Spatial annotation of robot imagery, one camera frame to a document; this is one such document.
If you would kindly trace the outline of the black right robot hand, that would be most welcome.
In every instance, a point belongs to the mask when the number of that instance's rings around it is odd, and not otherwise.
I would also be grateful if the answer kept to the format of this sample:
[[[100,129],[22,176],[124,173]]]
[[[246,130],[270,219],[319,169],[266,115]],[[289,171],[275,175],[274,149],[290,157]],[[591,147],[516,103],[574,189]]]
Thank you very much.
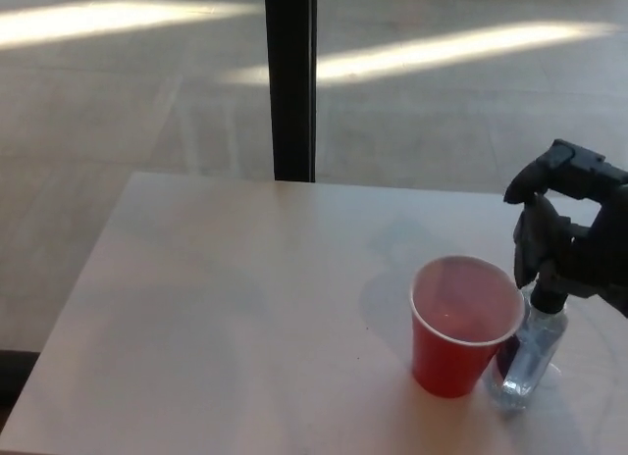
[[[585,227],[558,214],[547,199],[555,191],[592,200],[600,209]],[[599,296],[627,312],[627,174],[604,155],[557,139],[509,184],[503,200],[522,205],[513,232],[517,287],[533,287],[531,304],[560,312],[568,297]]]

